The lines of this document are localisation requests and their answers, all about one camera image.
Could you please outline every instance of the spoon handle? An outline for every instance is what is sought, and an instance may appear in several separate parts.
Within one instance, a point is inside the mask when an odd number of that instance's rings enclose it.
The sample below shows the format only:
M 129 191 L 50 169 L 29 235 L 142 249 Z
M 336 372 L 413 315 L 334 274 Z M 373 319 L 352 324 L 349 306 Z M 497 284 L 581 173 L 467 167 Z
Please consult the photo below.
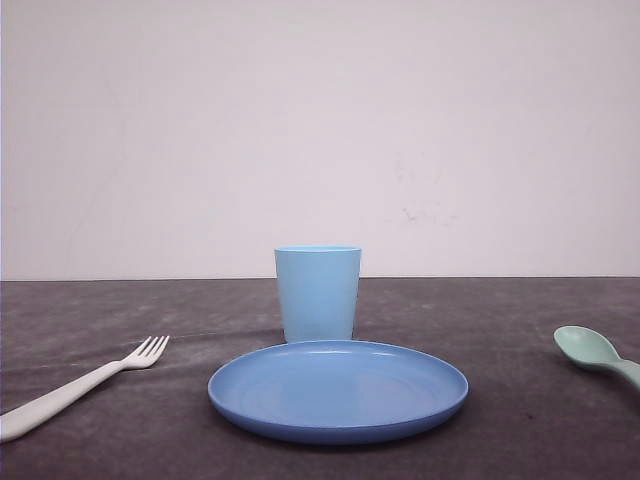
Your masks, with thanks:
M 614 364 L 615 369 L 640 390 L 640 365 L 631 360 L 621 360 Z

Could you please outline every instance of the utensil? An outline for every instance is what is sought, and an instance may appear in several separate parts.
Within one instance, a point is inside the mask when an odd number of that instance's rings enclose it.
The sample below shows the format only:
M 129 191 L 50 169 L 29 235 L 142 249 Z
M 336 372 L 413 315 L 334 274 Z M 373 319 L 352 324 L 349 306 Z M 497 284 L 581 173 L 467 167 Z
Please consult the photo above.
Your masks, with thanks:
M 120 371 L 150 367 L 160 358 L 168 341 L 168 336 L 153 339 L 149 337 L 122 360 L 109 362 L 77 380 L 5 413 L 0 417 L 0 442 L 24 435 Z
M 570 325 L 553 333 L 560 350 L 587 370 L 613 370 L 640 390 L 640 365 L 620 358 L 611 342 L 594 330 Z

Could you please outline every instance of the fork handle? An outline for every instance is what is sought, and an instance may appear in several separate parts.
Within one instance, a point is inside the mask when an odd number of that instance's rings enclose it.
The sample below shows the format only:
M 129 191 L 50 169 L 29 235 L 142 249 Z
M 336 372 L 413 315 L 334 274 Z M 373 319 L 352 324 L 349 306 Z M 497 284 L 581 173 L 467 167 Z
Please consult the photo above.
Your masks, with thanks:
M 18 438 L 71 405 L 89 390 L 124 368 L 121 361 L 102 367 L 0 417 L 0 442 Z

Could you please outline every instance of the tableware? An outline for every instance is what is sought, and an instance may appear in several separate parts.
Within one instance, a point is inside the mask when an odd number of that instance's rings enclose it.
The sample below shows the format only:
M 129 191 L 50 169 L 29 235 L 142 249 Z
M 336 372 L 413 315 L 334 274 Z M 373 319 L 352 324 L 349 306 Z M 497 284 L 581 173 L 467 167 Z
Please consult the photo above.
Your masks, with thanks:
M 340 245 L 276 248 L 287 342 L 351 339 L 361 251 Z
M 160 358 L 168 341 L 168 336 L 153 339 L 149 337 L 122 360 L 109 362 L 73 382 L 5 413 L 0 417 L 0 442 L 24 435 L 120 371 L 150 367 Z
M 228 420 L 291 442 L 382 442 L 447 420 L 468 392 L 439 358 L 408 348 L 322 340 L 264 348 L 232 360 L 209 380 Z
M 620 358 L 611 342 L 598 332 L 569 325 L 558 328 L 553 338 L 560 350 L 579 367 L 614 371 L 640 390 L 640 365 Z

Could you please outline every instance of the fork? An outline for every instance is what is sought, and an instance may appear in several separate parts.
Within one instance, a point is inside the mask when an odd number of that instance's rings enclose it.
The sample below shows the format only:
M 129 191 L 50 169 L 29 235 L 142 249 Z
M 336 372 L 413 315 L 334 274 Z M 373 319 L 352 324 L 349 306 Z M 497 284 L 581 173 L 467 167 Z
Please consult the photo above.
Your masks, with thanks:
M 153 339 L 149 337 L 122 360 L 109 362 L 77 380 L 5 413 L 0 417 L 0 442 L 18 438 L 46 422 L 89 390 L 120 371 L 150 367 L 160 358 L 168 341 L 168 336 L 153 337 Z

